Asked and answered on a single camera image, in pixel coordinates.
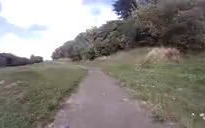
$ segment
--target grassy field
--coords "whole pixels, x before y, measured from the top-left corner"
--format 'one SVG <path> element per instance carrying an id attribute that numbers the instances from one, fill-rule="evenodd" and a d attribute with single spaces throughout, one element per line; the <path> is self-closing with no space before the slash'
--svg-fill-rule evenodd
<path id="1" fill-rule="evenodd" d="M 205 128 L 205 53 L 189 54 L 178 64 L 140 66 L 148 51 L 121 52 L 94 65 L 125 83 L 150 106 L 155 121 L 176 121 L 187 128 Z"/>
<path id="2" fill-rule="evenodd" d="M 0 68 L 0 128 L 36 128 L 49 121 L 85 75 L 59 64 Z"/>

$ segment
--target bush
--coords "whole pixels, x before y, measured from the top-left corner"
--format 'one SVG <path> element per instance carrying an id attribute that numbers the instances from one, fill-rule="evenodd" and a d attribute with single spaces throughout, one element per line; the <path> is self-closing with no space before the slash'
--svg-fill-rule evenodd
<path id="1" fill-rule="evenodd" d="M 18 57 L 10 53 L 0 53 L 0 67 L 20 66 L 33 64 L 33 61 L 27 58 Z"/>
<path id="2" fill-rule="evenodd" d="M 30 60 L 34 63 L 41 63 L 43 62 L 43 57 L 31 55 Z"/>

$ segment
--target distant tree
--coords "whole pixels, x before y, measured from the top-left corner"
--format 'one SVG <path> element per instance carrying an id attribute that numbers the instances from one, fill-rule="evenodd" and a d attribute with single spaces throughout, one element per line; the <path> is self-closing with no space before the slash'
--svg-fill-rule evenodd
<path id="1" fill-rule="evenodd" d="M 126 19 L 131 15 L 131 12 L 139 6 L 146 6 L 149 4 L 157 4 L 158 0 L 117 0 L 113 4 L 113 11 L 119 18 Z"/>
<path id="2" fill-rule="evenodd" d="M 137 7 L 137 2 L 136 0 L 117 0 L 113 7 L 119 18 L 126 19 L 131 15 L 132 10 Z"/>

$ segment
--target tree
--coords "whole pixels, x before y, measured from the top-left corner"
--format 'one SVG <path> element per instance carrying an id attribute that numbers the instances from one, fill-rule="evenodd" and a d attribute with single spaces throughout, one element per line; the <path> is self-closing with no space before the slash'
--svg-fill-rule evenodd
<path id="1" fill-rule="evenodd" d="M 120 18 L 126 19 L 131 15 L 132 10 L 137 7 L 137 3 L 135 0 L 117 0 L 113 7 Z"/>

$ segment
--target paved path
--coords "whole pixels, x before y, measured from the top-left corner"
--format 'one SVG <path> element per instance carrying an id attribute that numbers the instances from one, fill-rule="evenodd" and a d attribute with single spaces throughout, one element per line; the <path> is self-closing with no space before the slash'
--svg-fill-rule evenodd
<path id="1" fill-rule="evenodd" d="M 117 81 L 97 68 L 90 68 L 64 108 L 58 112 L 54 128 L 155 128 L 138 102 L 128 99 Z"/>

